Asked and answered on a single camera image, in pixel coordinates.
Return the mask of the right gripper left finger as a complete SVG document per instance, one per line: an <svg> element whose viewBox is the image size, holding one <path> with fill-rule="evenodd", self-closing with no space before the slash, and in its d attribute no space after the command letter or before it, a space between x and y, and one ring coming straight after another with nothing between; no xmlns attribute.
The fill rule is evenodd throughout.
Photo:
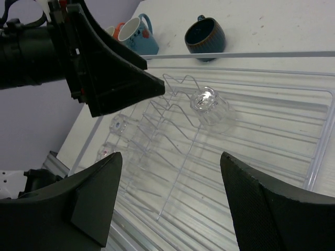
<svg viewBox="0 0 335 251"><path fill-rule="evenodd" d="M1 200L1 250L106 247L121 178L115 152L72 176Z"/></svg>

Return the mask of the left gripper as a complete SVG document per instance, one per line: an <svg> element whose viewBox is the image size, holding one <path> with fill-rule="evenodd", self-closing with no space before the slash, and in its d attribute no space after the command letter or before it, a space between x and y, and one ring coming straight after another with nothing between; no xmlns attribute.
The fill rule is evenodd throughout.
<svg viewBox="0 0 335 251"><path fill-rule="evenodd" d="M29 24L9 19L14 1L4 1L1 17L1 89L39 86L65 79L71 97L86 102L73 60L78 57L67 7L71 1L39 1L42 16Z"/></svg>

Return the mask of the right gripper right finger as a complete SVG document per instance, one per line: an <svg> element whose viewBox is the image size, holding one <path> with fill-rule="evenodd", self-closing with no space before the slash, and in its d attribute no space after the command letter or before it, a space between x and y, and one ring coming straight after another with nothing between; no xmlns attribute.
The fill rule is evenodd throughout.
<svg viewBox="0 0 335 251"><path fill-rule="evenodd" d="M223 152L220 168L240 250L334 250L334 198Z"/></svg>

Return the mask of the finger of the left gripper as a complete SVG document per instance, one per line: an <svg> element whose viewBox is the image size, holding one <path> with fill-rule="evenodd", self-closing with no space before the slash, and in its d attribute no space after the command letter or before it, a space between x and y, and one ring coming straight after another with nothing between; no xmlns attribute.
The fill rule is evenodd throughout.
<svg viewBox="0 0 335 251"><path fill-rule="evenodd" d="M109 35L84 1L68 1L66 8L79 50L80 99L92 117L165 93L164 81L147 72L146 60Z"/></svg>

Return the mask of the orange ceramic mug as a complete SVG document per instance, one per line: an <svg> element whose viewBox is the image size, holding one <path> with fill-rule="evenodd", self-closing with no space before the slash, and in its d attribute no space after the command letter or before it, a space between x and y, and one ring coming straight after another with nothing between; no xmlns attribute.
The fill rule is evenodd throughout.
<svg viewBox="0 0 335 251"><path fill-rule="evenodd" d="M122 29L122 26L124 25L124 22L119 23L116 27L110 26L105 31L114 39L118 40L118 35L120 33L120 30Z"/></svg>

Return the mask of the light blue floral mug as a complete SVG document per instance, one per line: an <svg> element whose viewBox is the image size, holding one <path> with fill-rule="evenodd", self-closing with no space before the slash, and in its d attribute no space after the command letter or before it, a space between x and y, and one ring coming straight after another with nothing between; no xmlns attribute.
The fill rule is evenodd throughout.
<svg viewBox="0 0 335 251"><path fill-rule="evenodd" d="M118 40L138 55L156 55L159 51L150 18L146 14L127 21L119 32Z"/></svg>

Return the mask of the dark blue ribbed mug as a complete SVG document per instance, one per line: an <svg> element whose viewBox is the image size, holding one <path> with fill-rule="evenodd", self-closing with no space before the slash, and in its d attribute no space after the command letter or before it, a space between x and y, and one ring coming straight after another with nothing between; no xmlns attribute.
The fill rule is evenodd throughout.
<svg viewBox="0 0 335 251"><path fill-rule="evenodd" d="M226 47L226 36L221 25L212 17L200 15L197 22L191 25L184 41L189 52L222 53Z"/></svg>

